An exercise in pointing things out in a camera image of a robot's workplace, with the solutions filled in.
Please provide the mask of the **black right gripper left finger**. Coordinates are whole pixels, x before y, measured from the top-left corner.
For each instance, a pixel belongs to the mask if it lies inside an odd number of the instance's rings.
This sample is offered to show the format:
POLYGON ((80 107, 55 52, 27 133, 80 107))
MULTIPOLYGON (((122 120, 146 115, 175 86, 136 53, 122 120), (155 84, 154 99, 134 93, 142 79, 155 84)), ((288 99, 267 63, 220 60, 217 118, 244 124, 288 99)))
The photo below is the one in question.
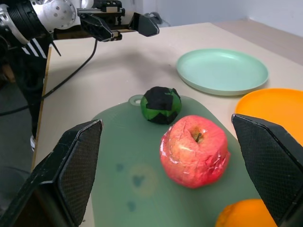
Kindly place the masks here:
POLYGON ((79 227, 95 181, 101 120, 67 130, 32 171, 0 227, 79 227))

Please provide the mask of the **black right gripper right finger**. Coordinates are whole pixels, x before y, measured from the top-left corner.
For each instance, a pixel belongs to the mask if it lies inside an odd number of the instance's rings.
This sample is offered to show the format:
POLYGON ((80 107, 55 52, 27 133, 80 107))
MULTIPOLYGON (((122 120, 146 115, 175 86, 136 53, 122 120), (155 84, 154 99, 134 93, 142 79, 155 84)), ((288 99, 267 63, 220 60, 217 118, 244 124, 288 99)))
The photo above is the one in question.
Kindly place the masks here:
POLYGON ((278 227, 303 227, 303 146, 282 126, 232 115, 245 167, 278 227))

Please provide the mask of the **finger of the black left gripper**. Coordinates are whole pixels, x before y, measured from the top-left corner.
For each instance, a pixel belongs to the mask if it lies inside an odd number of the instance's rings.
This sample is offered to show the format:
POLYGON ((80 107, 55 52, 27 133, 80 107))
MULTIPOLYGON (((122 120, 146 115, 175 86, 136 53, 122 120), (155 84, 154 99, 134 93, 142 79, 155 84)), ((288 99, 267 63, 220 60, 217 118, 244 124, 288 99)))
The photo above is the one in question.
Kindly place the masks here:
POLYGON ((128 29, 136 31, 145 37, 158 35, 160 32, 158 25, 151 18, 139 13, 133 14, 128 29))
POLYGON ((114 38, 114 34, 106 22, 93 14, 80 14, 82 29, 100 42, 107 42, 114 38))

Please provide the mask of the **orange plate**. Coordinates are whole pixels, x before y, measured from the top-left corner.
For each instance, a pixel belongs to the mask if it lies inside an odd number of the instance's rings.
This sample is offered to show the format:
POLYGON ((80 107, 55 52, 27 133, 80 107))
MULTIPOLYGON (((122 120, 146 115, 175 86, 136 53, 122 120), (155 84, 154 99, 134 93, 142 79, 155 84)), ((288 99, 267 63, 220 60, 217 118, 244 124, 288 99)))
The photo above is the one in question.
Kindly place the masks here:
POLYGON ((245 95, 235 113, 284 127, 303 146, 303 91, 267 88, 245 95))

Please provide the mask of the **orange fruit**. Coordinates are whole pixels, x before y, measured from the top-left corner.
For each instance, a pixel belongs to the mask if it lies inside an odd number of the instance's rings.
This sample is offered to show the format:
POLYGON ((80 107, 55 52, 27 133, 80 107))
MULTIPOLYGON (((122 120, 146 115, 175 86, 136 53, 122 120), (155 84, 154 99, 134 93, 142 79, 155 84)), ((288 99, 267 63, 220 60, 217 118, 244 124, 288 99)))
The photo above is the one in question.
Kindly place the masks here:
POLYGON ((277 227, 263 200, 249 199, 226 206, 215 227, 277 227))

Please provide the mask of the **green and black ball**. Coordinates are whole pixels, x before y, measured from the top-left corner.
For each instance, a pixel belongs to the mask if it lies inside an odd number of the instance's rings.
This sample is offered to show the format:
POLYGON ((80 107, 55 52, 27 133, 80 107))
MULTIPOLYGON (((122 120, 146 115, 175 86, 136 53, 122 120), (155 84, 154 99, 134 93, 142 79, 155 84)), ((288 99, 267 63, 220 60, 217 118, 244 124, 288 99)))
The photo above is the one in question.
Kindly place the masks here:
POLYGON ((169 125, 181 112, 182 102, 176 89, 153 87, 143 95, 140 106, 147 121, 169 125))

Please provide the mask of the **light green plate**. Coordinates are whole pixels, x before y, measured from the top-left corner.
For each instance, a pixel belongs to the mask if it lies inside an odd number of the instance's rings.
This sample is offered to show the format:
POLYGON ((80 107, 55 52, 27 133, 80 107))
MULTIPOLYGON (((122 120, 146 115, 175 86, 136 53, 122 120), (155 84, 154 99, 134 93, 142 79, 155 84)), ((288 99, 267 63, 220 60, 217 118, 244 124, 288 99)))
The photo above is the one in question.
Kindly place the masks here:
POLYGON ((227 49, 200 49, 176 64, 181 79, 194 89, 217 96, 240 96, 262 87, 269 78, 257 58, 227 49))

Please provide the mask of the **green cutting board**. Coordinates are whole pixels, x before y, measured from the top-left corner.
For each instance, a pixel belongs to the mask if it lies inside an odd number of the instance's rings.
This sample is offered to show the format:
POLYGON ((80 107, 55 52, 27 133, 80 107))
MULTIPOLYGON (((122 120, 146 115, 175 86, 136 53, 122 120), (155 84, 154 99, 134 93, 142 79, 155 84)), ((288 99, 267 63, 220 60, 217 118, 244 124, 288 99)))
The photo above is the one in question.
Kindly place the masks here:
POLYGON ((189 189, 169 179, 159 155, 169 126, 145 120, 140 98, 97 115, 103 130, 91 192, 95 227, 214 227, 226 206, 259 198, 229 131, 231 158, 217 182, 189 189))

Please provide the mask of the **person in black striped trousers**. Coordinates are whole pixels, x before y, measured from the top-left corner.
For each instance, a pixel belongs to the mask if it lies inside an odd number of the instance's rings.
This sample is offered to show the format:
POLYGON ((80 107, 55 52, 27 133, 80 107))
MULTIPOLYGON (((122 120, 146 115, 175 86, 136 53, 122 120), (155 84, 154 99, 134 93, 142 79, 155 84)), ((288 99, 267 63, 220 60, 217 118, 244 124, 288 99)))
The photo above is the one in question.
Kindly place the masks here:
POLYGON ((32 150, 35 150, 49 44, 47 38, 34 38, 26 46, 11 50, 8 53, 8 61, 17 86, 30 105, 32 128, 30 144, 32 150))

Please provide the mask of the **red apple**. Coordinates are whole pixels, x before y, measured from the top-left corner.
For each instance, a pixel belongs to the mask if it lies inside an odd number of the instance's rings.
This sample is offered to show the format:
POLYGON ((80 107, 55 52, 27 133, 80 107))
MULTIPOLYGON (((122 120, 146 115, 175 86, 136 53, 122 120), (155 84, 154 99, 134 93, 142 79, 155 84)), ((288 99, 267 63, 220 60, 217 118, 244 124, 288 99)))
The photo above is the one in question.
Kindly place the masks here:
POLYGON ((160 161, 165 173, 191 189, 219 180, 230 156, 224 130, 198 115, 181 118, 161 138, 160 161))

